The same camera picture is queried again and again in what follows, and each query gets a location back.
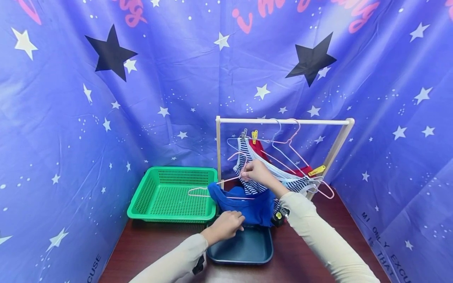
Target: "black star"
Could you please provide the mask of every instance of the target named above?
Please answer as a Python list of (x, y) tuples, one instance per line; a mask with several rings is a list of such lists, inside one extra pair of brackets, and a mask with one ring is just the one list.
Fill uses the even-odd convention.
[(116, 35), (115, 25), (110, 29), (107, 41), (94, 39), (86, 35), (85, 37), (91, 43), (94, 50), (96, 50), (97, 54), (99, 54), (95, 72), (112, 70), (120, 78), (126, 81), (124, 62), (137, 55), (137, 53), (120, 46)]
[(299, 58), (299, 63), (286, 77), (304, 75), (308, 86), (311, 86), (319, 70), (336, 61), (334, 57), (327, 55), (332, 34), (333, 33), (327, 36), (313, 49), (296, 44), (296, 52), (297, 57)]

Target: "blue fabric backdrop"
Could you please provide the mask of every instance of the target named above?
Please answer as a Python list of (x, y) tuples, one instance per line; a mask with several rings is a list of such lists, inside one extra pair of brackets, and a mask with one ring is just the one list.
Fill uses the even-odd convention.
[[(2, 1), (0, 281), (96, 282), (146, 168), (215, 167), (221, 115), (355, 118), (327, 180), (392, 282), (445, 282), (452, 6)], [(222, 126), (223, 155), (245, 126)], [(317, 167), (338, 130), (304, 126), (294, 143)]]

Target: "blue and white striped clothing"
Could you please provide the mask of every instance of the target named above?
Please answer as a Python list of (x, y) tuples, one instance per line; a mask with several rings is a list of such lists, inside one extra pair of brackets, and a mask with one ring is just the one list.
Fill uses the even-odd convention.
[[(274, 175), (274, 177), (281, 181), (282, 184), (287, 187), (290, 191), (292, 192), (301, 192), (303, 195), (306, 195), (307, 190), (312, 188), (314, 184), (316, 184), (317, 181), (312, 180), (308, 176), (305, 176), (303, 178), (297, 177), (295, 175), (289, 174), (287, 172), (284, 172), (274, 165), (270, 164), (266, 160), (264, 160), (261, 156), (256, 154), (253, 149), (250, 147), (249, 144), (249, 139), (245, 138), (245, 140), (241, 140), (241, 138), (237, 139), (238, 142), (238, 149), (243, 152), (243, 154), (238, 155), (237, 163), (233, 167), (234, 172), (236, 173), (237, 176), (241, 173), (241, 170), (244, 168), (244, 165), (247, 162), (250, 162), (254, 159), (258, 159), (262, 161), (266, 167), (270, 170), (270, 172)], [(258, 184), (255, 181), (249, 180), (247, 182), (243, 181), (241, 179), (241, 183), (244, 186), (244, 191), (248, 195), (254, 195), (260, 192), (263, 192), (267, 190), (266, 187)], [(277, 212), (280, 209), (280, 203), (278, 200), (275, 200), (274, 203), (274, 213)]]

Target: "clothes rack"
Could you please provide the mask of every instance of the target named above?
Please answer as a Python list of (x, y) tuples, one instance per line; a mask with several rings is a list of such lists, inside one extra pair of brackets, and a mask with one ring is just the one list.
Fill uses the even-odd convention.
[[(278, 120), (281, 124), (297, 124), (299, 122), (302, 125), (340, 125), (341, 130), (335, 139), (332, 147), (327, 154), (326, 159), (324, 160), (323, 165), (326, 167), (321, 176), (325, 176), (329, 171), (330, 166), (335, 160), (338, 152), (346, 141), (347, 136), (354, 126), (355, 120), (353, 118), (347, 118), (346, 120)], [(217, 176), (220, 181), (222, 181), (222, 159), (220, 154), (220, 125), (222, 123), (228, 124), (277, 124), (274, 119), (233, 119), (233, 118), (221, 118), (216, 116), (216, 135), (217, 135)], [(311, 200), (313, 198), (313, 193), (308, 192), (307, 198)]]

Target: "brown table surface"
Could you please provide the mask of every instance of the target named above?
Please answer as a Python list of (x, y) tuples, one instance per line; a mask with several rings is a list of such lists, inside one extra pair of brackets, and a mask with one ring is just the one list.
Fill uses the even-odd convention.
[[(370, 266), (381, 282), (390, 282), (339, 197), (313, 198), (319, 215), (343, 236)], [(199, 233), (201, 225), (137, 223), (129, 221), (121, 235), (100, 283), (126, 283), (141, 270)], [(329, 272), (305, 242), (288, 225), (272, 229), (274, 256), (261, 266), (218, 265), (207, 259), (207, 268), (193, 282), (265, 283), (334, 282)]]

